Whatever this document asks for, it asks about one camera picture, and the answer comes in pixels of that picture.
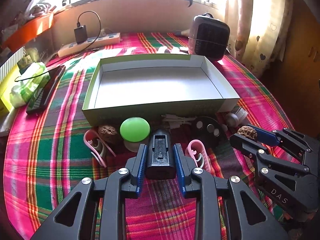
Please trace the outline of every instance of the cabinet handle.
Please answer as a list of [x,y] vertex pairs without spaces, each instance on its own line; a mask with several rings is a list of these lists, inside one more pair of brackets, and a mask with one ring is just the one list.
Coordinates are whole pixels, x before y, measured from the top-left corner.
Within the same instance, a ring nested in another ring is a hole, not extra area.
[[316,62],[316,60],[317,60],[317,55],[318,55],[318,51],[316,51],[316,54],[315,54],[315,56],[313,57],[313,62]]
[[308,57],[311,57],[312,53],[313,53],[313,47],[311,47],[311,48],[310,48],[310,51],[309,51]]

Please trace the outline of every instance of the plaid tablecloth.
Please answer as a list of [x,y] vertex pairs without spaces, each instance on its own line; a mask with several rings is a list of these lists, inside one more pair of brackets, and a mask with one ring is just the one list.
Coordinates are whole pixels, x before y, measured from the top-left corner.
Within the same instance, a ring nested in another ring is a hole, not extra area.
[[[100,179],[123,167],[134,156],[124,146],[116,147],[116,157],[107,156],[102,168],[83,143],[90,128],[81,108],[94,71],[96,58],[129,54],[156,53],[167,46],[187,46],[188,40],[173,34],[123,34],[122,41],[104,50],[85,53],[68,61],[63,78],[49,107],[40,115],[28,116],[19,110],[11,130],[4,166],[4,196],[9,220],[24,239],[36,229],[83,178]],[[55,60],[54,65],[67,59]],[[292,127],[283,110],[268,90],[240,63],[225,56],[214,65],[227,78],[241,99],[238,105],[248,113],[249,121],[267,130]],[[217,118],[223,122],[223,114]],[[172,130],[172,142],[188,144],[188,127]],[[292,160],[279,148],[273,155]],[[233,151],[228,141],[215,151],[208,150],[212,174],[228,178],[238,175],[256,193],[274,215],[281,210],[253,187],[254,168],[249,159]],[[195,200],[182,198],[177,180],[145,180],[140,199],[126,201],[128,239],[193,239]],[[221,218],[223,239],[226,231]]]

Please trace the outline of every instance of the beige curtain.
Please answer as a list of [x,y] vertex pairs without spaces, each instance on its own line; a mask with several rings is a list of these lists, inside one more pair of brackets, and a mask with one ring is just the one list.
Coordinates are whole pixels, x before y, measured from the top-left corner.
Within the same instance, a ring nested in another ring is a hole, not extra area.
[[227,0],[228,49],[257,78],[274,61],[288,32],[293,0]]

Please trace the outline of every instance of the orange plastic container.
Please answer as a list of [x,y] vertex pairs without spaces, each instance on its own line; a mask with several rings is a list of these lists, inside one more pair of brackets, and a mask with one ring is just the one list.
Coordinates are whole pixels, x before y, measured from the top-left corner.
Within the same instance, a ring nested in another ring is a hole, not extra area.
[[53,13],[37,17],[12,34],[2,45],[2,49],[8,47],[12,52],[16,52],[27,42],[51,28],[53,25]]

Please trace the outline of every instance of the white power strip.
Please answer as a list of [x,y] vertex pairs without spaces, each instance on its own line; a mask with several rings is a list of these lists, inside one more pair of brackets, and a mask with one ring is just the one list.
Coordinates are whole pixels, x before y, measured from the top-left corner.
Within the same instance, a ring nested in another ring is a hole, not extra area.
[[[73,42],[71,44],[65,45],[58,51],[58,55],[59,57],[64,57],[67,55],[77,53],[83,50],[91,42],[93,42],[95,38],[96,37],[88,38],[85,42],[82,42],[80,44]],[[117,44],[119,42],[120,42],[120,33],[112,33],[112,34],[108,34],[105,37],[98,38],[91,46],[88,47],[88,49],[93,49],[93,48],[102,47],[102,46],[111,45],[111,44]]]

